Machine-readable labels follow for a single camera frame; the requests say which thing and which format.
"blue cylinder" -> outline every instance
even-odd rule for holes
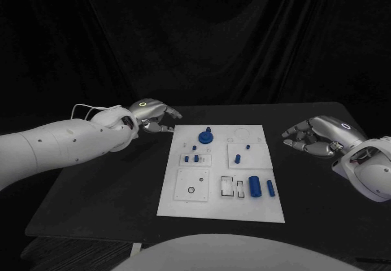
[[[267,180],[267,189],[268,189],[270,196],[275,196],[271,180]]]
[[[254,198],[258,198],[262,195],[261,184],[258,176],[251,176],[248,178],[249,182],[249,193]]]
[[[209,144],[213,140],[213,135],[210,132],[202,132],[199,135],[198,135],[198,141],[202,143],[202,144]]]
[[[241,162],[241,155],[236,154],[236,157],[235,157],[235,163],[238,164]]]

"black backdrop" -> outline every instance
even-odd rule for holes
[[[173,106],[333,100],[369,136],[389,134],[375,121],[391,95],[389,9],[385,0],[4,0],[0,133],[68,118],[75,103],[151,97]],[[55,174],[0,193],[7,260]]]

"white board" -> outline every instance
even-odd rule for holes
[[[200,144],[198,135],[206,127],[210,127],[213,141]],[[195,154],[199,156],[199,162],[193,161]],[[189,156],[189,162],[185,162],[185,156]],[[222,196],[223,176],[232,177],[234,196]],[[249,196],[251,176],[260,178],[262,196],[258,198]],[[273,182],[275,196],[270,196],[267,180]],[[242,181],[244,198],[238,197],[242,195],[241,187],[238,191],[238,181]],[[262,125],[174,127],[157,215],[286,222]]]

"black table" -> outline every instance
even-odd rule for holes
[[[251,235],[330,256],[391,259],[391,205],[366,199],[317,159],[283,143],[298,121],[329,115],[359,126],[339,103],[177,107],[166,124],[262,124],[284,224],[156,216],[172,133],[146,134],[117,153],[65,168],[26,234],[160,243],[203,233]]]

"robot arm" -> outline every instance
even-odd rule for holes
[[[150,133],[173,131],[159,125],[166,112],[173,118],[182,118],[160,101],[146,99],[130,110],[121,106],[108,108],[91,121],[69,119],[1,135],[0,190],[39,172],[84,163],[124,149],[137,138],[138,125]]]
[[[283,137],[297,135],[284,144],[309,154],[332,158],[332,170],[374,201],[391,199],[391,137],[366,139],[359,131],[333,117],[319,116],[287,129]]]

